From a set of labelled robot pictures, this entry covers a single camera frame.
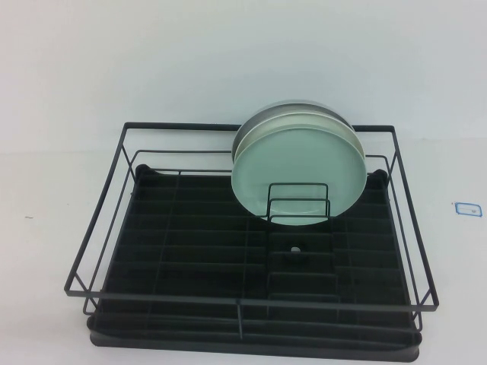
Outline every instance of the plate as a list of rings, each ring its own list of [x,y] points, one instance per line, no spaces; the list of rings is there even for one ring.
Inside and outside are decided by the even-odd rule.
[[[237,159],[239,154],[253,141],[273,132],[300,126],[306,128],[323,129],[327,132],[338,135],[339,137],[353,144],[361,153],[362,158],[365,158],[364,149],[351,127],[348,127],[339,120],[336,120],[327,114],[310,112],[306,110],[293,110],[287,114],[273,116],[270,119],[264,120],[249,130],[240,140],[234,154],[234,159]]]
[[[341,214],[360,197],[365,187],[365,162],[357,148],[322,129],[283,129],[255,140],[235,160],[231,185],[239,202],[251,213],[278,224],[304,225],[326,220],[323,199],[330,201],[330,216]]]

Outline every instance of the white wall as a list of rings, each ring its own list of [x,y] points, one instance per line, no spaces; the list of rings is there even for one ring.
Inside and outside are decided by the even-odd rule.
[[[113,149],[125,121],[240,123],[285,99],[402,137],[487,136],[480,0],[1,8],[0,152]]]

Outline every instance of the white table surface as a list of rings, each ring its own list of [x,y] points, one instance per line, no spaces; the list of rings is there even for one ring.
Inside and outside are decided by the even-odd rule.
[[[484,363],[487,224],[456,215],[451,203],[487,210],[487,141],[402,141],[401,148],[440,297],[437,312],[424,315],[416,363]],[[0,363],[346,363],[93,346],[83,301],[63,286],[112,155],[0,155]]]

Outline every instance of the light green plate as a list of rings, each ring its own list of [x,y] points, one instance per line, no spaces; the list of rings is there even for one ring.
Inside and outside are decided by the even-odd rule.
[[[295,128],[257,139],[243,150],[234,164],[231,185],[237,199],[251,213],[266,215],[269,185],[272,183],[326,183],[330,216],[350,208],[365,187],[364,159],[352,144],[319,129]],[[272,187],[270,198],[325,198],[324,186]],[[287,225],[325,221],[325,202],[305,200],[274,201],[272,222]]]

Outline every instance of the black wire frame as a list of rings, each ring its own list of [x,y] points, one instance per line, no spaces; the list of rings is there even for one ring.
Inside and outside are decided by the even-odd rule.
[[[403,159],[401,157],[401,153],[399,150],[399,143],[397,141],[396,131],[392,125],[354,125],[353,128],[356,132],[373,132],[373,133],[390,133],[393,139],[394,145],[394,155],[393,161],[391,165],[388,163],[388,159],[382,155],[367,155],[366,157],[378,157],[383,158],[386,161],[387,172],[388,172],[388,180],[387,183],[390,184],[394,201],[396,203],[396,211],[398,214],[398,221],[399,221],[399,228],[403,237],[403,245],[406,252],[406,258],[409,266],[409,273],[411,274],[412,278],[412,286],[413,291],[415,294],[415,304],[410,305],[383,305],[383,304],[360,304],[360,303],[317,303],[317,302],[297,302],[297,301],[287,301],[287,300],[264,300],[264,299],[250,299],[250,298],[212,298],[212,297],[188,297],[188,296],[174,296],[174,295],[152,295],[152,294],[118,294],[118,293],[106,293],[103,290],[95,291],[93,289],[95,278],[97,277],[97,272],[100,267],[101,260],[103,258],[104,251],[107,246],[108,239],[110,237],[111,230],[113,228],[113,223],[115,221],[115,217],[117,216],[117,212],[119,210],[120,202],[123,196],[123,192],[125,190],[125,186],[127,183],[127,179],[130,175],[132,178],[135,179],[135,174],[132,168],[132,164],[136,159],[137,155],[142,152],[160,152],[160,153],[229,153],[230,151],[154,151],[154,150],[137,150],[130,160],[128,154],[126,153],[126,149],[123,145],[125,141],[127,131],[130,129],[159,129],[159,130],[190,130],[190,131],[214,131],[214,132],[235,132],[240,128],[239,125],[233,124],[195,124],[195,123],[151,123],[151,122],[127,122],[123,126],[122,134],[120,135],[120,139],[118,145],[116,147],[115,156],[113,157],[112,164],[110,166],[110,170],[108,172],[107,180],[103,186],[100,198],[98,203],[95,207],[93,217],[88,225],[88,229],[86,234],[84,235],[84,239],[81,242],[80,249],[78,250],[78,254],[75,257],[75,261],[71,267],[71,270],[68,274],[68,279],[65,283],[64,290],[66,294],[70,297],[84,297],[86,298],[84,302],[83,312],[85,314],[90,314],[87,311],[88,301],[90,301],[95,308],[97,308],[97,303],[94,299],[110,299],[110,300],[143,300],[143,301],[154,301],[154,302],[171,302],[171,303],[207,303],[207,304],[227,304],[227,305],[236,305],[237,310],[240,309],[241,306],[272,306],[272,307],[291,307],[291,308],[302,308],[302,309],[337,309],[337,310],[364,310],[364,311],[378,311],[378,312],[409,312],[413,313],[413,319],[416,316],[419,317],[419,328],[422,328],[422,320],[420,316],[420,312],[434,312],[439,306],[439,299],[438,294],[436,291],[436,287],[434,285],[433,276],[431,273],[430,265],[428,263],[428,257],[426,255],[424,243],[422,241],[421,233],[419,231],[418,220],[415,214],[414,206],[412,203],[411,193],[409,191],[409,184],[406,178],[406,172],[403,166]],[[91,234],[95,228],[97,223],[97,219],[100,215],[101,209],[103,207],[103,203],[107,196],[110,184],[113,179],[113,174],[116,169],[116,165],[118,164],[120,154],[123,154],[129,168],[126,173],[126,178],[123,184],[122,192],[119,196],[119,201],[116,205],[115,213],[113,215],[112,222],[110,224],[107,238],[105,239],[104,245],[100,252],[100,256],[97,262],[97,265],[94,269],[94,273],[91,279],[91,283],[88,287],[84,284],[84,282],[79,277],[77,270],[83,259],[84,252],[89,244]],[[419,253],[422,259],[422,264],[425,270],[426,279],[428,282],[428,290],[426,291],[424,297],[420,300],[418,291],[415,284],[414,274],[412,270],[412,264],[409,257],[409,250],[406,244],[406,238],[403,230],[403,223],[402,218],[399,212],[399,206],[396,200],[396,192],[393,185],[392,179],[392,171],[393,168],[397,164],[399,166],[400,175],[403,182],[403,188],[406,195],[406,201],[409,209],[409,213],[411,216],[412,227],[415,232],[415,238],[418,243]],[[212,172],[226,172],[227,170],[212,170]],[[329,211],[329,201],[324,199],[326,206],[326,211]],[[80,284],[83,290],[72,290],[73,281],[76,281]],[[428,298],[431,297],[433,304],[425,304]]]

